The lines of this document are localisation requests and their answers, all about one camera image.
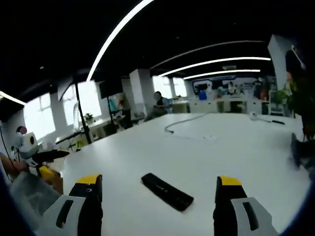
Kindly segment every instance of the cable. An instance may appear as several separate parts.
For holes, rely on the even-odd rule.
[[[175,125],[175,124],[185,123],[185,122],[187,122],[187,121],[192,121],[192,120],[194,120],[194,119],[198,119],[198,118],[204,117],[204,116],[206,116],[206,115],[208,115],[208,114],[210,114],[210,113],[212,113],[212,112],[208,112],[208,113],[202,114],[202,115],[197,116],[197,117],[194,117],[194,118],[185,119],[185,120],[181,120],[181,121],[178,121],[178,122],[169,124],[168,126],[166,126],[166,127],[164,128],[164,130],[165,130],[166,132],[168,132],[168,133],[174,134],[174,131],[173,131],[173,130],[168,130],[169,127],[171,127],[171,126],[173,126],[173,125]]]
[[[5,145],[5,143],[4,143],[4,139],[3,139],[3,135],[2,135],[1,126],[0,126],[0,134],[1,134],[1,139],[2,139],[2,142],[3,142],[4,149],[5,149],[5,151],[6,151],[6,154],[8,155],[8,158],[9,158],[9,160],[10,160],[12,166],[13,166],[14,171],[15,171],[16,173],[18,173],[18,170],[17,170],[17,169],[15,168],[15,166],[13,165],[13,162],[12,162],[10,156],[9,156],[9,152],[8,152],[8,150],[6,149],[6,145]]]

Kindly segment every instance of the desk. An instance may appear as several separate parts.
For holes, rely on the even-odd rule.
[[[84,134],[83,131],[72,131],[72,133],[68,134],[68,135],[62,135],[62,136],[59,136],[56,138],[56,144],[60,144],[62,143],[63,141],[66,141],[66,140],[70,140],[76,136],[79,136],[81,134]]]
[[[91,124],[88,124],[88,127],[90,129],[89,135],[92,142],[94,142],[95,136],[96,137],[99,136],[101,138],[104,138],[106,136],[105,131],[101,128],[109,124],[110,122],[111,122],[110,118],[102,118],[102,119],[98,119],[97,121]]]
[[[242,102],[245,109],[243,113],[256,112],[257,114],[262,113],[262,104],[269,103],[269,101],[262,101],[253,97],[246,96],[223,96],[222,98],[213,100],[199,100],[197,98],[189,101],[191,113],[217,113],[219,111],[218,103],[223,102],[224,112],[231,111],[231,102]]]
[[[187,106],[189,102],[187,100],[177,100],[172,102],[173,113],[188,113]]]
[[[165,126],[196,114],[165,115],[71,153],[63,166],[69,193],[82,176],[103,175],[103,235],[211,236],[217,176],[237,177],[249,197],[272,215],[282,232],[310,186],[308,173],[288,163],[295,120],[286,126],[251,121],[245,114],[208,114],[171,127],[174,134],[208,134],[211,140],[172,137]],[[154,173],[194,197],[179,213],[140,182]]]

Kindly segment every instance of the ceiling light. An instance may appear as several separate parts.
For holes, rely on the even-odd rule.
[[[205,73],[205,74],[200,74],[200,75],[192,75],[192,76],[184,77],[184,80],[192,79],[192,78],[196,78],[196,77],[202,77],[202,76],[206,76],[206,75],[217,75],[217,74],[235,73],[235,72],[260,72],[260,70],[224,70],[224,71],[216,71],[216,72],[210,72],[210,73]]]
[[[147,5],[149,5],[151,2],[153,2],[154,0],[143,0],[142,2],[140,2],[137,6],[134,7],[133,10],[131,10],[120,22],[119,24],[116,26],[116,28],[114,28],[113,32],[108,36],[107,40],[105,41],[104,45],[102,46],[102,48],[100,49],[93,65],[92,68],[89,72],[88,78],[87,78],[87,82],[91,80],[92,75],[100,61],[100,59],[102,58],[103,54],[105,53],[105,51],[107,50],[108,46],[111,44],[111,42],[114,40],[114,38],[117,36],[117,34],[123,29],[123,27],[139,12],[141,11],[144,7],[146,7]]]
[[[209,60],[209,61],[200,62],[200,63],[193,64],[193,65],[184,66],[184,67],[178,68],[176,70],[171,70],[171,71],[168,71],[166,73],[160,74],[159,76],[169,75],[169,74],[172,74],[174,72],[177,72],[180,70],[185,70],[185,69],[192,68],[195,66],[206,65],[206,64],[222,62],[222,61],[229,61],[229,60],[271,60],[271,59],[270,58],[259,58],[259,57],[240,57],[240,58],[225,58],[225,59]]]
[[[14,97],[11,97],[10,95],[8,95],[8,94],[6,94],[6,93],[4,93],[4,92],[2,92],[2,91],[0,91],[0,97],[5,97],[5,98],[7,98],[7,99],[9,99],[9,100],[11,100],[11,101],[13,101],[13,102],[16,102],[16,103],[19,103],[19,104],[23,105],[23,106],[26,105],[26,102],[22,102],[22,101],[20,101],[19,99],[16,99],[16,98],[14,98]]]
[[[160,63],[158,63],[158,64],[152,66],[150,69],[153,69],[153,68],[155,68],[155,67],[157,67],[157,66],[159,66],[159,65],[162,65],[162,64],[164,64],[164,63],[166,63],[166,62],[168,62],[168,61],[170,61],[170,60],[173,60],[173,59],[175,59],[175,58],[179,58],[179,57],[182,57],[182,56],[187,55],[187,54],[190,54],[190,53],[194,53],[194,52],[197,52],[197,51],[200,51],[200,50],[204,50],[204,49],[206,49],[206,48],[212,48],[212,47],[217,47],[217,46],[222,46],[222,45],[228,45],[228,44],[234,44],[234,43],[265,43],[265,42],[264,42],[264,41],[260,41],[260,40],[259,40],[259,41],[257,41],[257,40],[241,40],[241,41],[230,41],[230,42],[223,42],[223,43],[211,44],[211,45],[208,45],[208,46],[204,46],[204,47],[201,47],[201,48],[192,49],[192,50],[190,50],[190,51],[188,51],[188,52],[181,53],[181,54],[178,54],[178,55],[176,55],[176,56],[173,56],[173,57],[171,57],[171,58],[169,58],[169,59],[166,59],[166,60],[164,60],[164,61],[162,61],[162,62],[160,62]]]

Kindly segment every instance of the green plant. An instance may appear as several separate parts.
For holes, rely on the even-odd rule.
[[[85,116],[84,116],[84,119],[86,122],[91,122],[93,120],[93,115],[90,114],[90,113],[86,113]]]
[[[293,110],[293,104],[292,104],[292,89],[294,88],[294,84],[292,83],[286,83],[284,88],[277,92],[275,95],[273,102],[276,105],[283,104],[283,101],[286,99],[286,104],[288,105],[288,109],[290,111]]]

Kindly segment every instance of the window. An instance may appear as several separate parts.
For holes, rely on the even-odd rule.
[[[169,84],[169,78],[153,76],[154,91],[160,91],[163,97],[172,98],[171,85]]]
[[[39,140],[56,130],[50,105],[50,94],[28,102],[24,107],[25,126]]]
[[[176,96],[187,97],[185,81],[183,78],[173,78]]]
[[[94,81],[78,84],[82,113],[90,113],[93,117],[101,115],[98,101],[97,88]],[[63,96],[63,109],[67,125],[73,124],[73,107],[77,102],[75,85],[71,85]]]

